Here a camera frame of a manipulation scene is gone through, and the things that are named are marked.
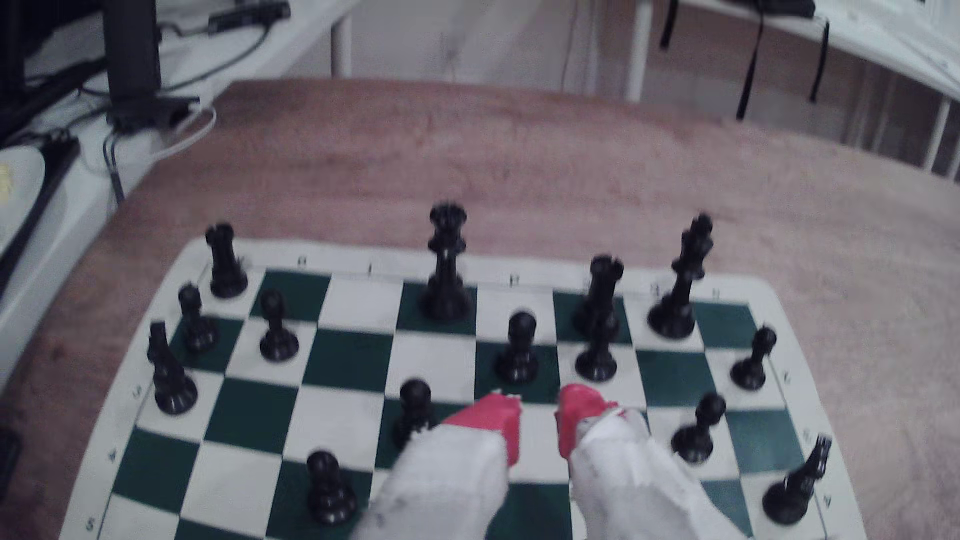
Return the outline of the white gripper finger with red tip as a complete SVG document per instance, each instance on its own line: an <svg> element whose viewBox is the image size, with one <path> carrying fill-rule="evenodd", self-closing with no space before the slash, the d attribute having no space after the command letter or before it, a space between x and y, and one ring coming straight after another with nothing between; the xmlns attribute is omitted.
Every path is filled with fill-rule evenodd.
<svg viewBox="0 0 960 540"><path fill-rule="evenodd" d="M745 539L642 412L569 384L558 392L558 450L588 539Z"/></svg>
<svg viewBox="0 0 960 540"><path fill-rule="evenodd" d="M520 458L522 401L488 394L414 435L354 539L484 539Z"/></svg>

